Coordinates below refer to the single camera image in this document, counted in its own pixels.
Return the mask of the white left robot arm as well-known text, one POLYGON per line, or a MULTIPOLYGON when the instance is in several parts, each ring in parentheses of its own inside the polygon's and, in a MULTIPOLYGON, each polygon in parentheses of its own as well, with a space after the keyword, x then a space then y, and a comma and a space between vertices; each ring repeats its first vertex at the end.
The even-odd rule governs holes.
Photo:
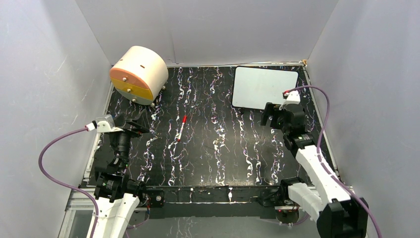
POLYGON ((135 118, 125 114, 115 117, 105 115, 86 125, 88 131, 96 130, 109 136, 113 151, 111 161, 105 167, 95 167, 94 211, 90 223, 89 238, 121 238, 134 210, 148 200, 143 182, 130 178, 126 170, 130 161, 131 139, 150 131, 142 123, 145 110, 135 118))

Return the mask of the white board black frame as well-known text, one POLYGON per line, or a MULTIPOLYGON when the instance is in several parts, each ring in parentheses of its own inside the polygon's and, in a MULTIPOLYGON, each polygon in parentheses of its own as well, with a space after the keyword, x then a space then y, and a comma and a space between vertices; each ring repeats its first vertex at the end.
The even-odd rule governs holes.
POLYGON ((298 72, 238 66, 234 72, 231 104, 236 108, 263 110, 267 102, 283 104, 283 92, 297 85, 298 72))

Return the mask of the white marker red cap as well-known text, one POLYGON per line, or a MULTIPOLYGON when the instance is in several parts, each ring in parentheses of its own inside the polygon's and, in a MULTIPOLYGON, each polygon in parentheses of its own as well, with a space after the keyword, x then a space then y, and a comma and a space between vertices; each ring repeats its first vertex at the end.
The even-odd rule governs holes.
POLYGON ((179 133, 178 133, 178 135, 176 137, 177 142, 179 142, 181 140, 181 136, 182 136, 182 132, 183 132, 183 129, 184 129, 184 125, 186 123, 186 120, 187 120, 187 116, 185 115, 183 117, 183 120, 182 120, 180 131, 179 131, 179 133))

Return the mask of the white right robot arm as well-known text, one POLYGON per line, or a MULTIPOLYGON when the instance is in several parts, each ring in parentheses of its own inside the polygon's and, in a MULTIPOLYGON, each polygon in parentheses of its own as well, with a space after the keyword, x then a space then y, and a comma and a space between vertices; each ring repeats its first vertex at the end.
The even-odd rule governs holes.
POLYGON ((322 238, 364 238, 367 235, 366 210, 340 186, 337 176, 323 156, 317 152, 314 138, 306 131, 305 109, 300 104, 267 103, 261 124, 281 130, 284 144, 305 169, 316 192, 300 178, 283 179, 279 200, 285 205, 294 202, 316 222, 322 238))

